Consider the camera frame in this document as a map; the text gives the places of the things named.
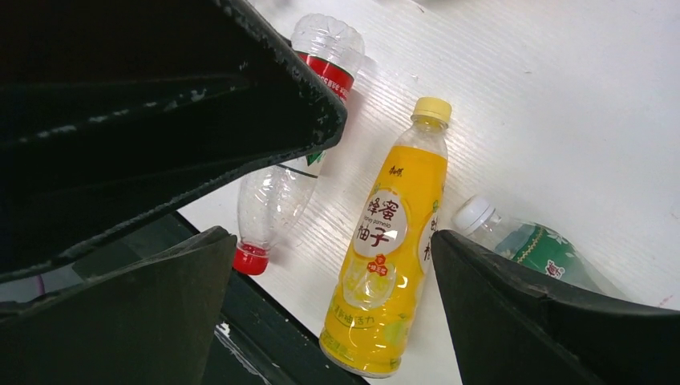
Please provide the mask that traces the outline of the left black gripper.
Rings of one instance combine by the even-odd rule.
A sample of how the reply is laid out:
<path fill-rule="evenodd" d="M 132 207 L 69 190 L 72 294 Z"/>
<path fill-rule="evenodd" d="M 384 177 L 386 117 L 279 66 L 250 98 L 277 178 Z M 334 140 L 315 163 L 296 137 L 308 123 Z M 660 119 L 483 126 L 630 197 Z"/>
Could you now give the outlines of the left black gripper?
<path fill-rule="evenodd" d="M 333 147 L 346 119 L 246 1 L 4 1 L 1 279 Z"/>

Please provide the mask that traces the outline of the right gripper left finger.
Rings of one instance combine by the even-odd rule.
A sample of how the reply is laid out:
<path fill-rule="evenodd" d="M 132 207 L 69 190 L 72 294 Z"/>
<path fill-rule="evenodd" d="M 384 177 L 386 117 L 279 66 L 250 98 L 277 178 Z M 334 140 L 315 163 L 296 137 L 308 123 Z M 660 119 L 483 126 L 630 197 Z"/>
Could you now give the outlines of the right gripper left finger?
<path fill-rule="evenodd" d="M 200 383 L 236 240 L 215 226 L 80 285 L 4 302 L 2 383 Z"/>

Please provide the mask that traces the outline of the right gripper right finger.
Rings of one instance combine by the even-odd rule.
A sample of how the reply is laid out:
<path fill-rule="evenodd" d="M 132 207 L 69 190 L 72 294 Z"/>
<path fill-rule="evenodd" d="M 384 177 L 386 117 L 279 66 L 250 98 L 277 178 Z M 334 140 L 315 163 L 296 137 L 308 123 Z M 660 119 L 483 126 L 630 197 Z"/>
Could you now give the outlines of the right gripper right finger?
<path fill-rule="evenodd" d="M 678 383 L 676 310 L 572 286 L 451 230 L 431 243 L 463 383 Z"/>

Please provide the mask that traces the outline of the green tea bottle white cap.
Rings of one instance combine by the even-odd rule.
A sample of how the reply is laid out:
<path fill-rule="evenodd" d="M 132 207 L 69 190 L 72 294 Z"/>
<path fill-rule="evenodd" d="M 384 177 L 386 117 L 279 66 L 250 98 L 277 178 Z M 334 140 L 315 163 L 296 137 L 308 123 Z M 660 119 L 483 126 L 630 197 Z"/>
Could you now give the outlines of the green tea bottle white cap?
<path fill-rule="evenodd" d="M 561 234 L 504 213 L 482 196 L 465 201 L 452 224 L 478 245 L 531 270 L 595 293 L 629 299 Z"/>

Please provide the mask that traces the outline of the yellow honey pomelo drink bottle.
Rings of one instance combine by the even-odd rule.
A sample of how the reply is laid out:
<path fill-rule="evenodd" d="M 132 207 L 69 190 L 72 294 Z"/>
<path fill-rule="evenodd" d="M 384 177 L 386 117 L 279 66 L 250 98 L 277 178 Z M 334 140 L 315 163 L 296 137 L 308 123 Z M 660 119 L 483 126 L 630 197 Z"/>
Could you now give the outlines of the yellow honey pomelo drink bottle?
<path fill-rule="evenodd" d="M 393 375 L 431 268 L 447 179 L 451 105 L 417 100 L 362 208 L 319 336 L 322 352 L 367 378 Z"/>

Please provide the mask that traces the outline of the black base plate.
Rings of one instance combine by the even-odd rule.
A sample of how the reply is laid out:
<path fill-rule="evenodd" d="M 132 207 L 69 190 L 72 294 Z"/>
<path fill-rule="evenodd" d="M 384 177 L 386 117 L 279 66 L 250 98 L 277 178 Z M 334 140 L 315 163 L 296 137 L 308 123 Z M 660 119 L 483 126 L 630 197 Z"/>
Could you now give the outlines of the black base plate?
<path fill-rule="evenodd" d="M 179 213 L 160 218 L 77 261 L 93 278 L 142 261 L 198 233 Z M 364 384 L 333 364 L 318 339 L 252 278 L 232 272 L 221 306 L 204 384 Z"/>

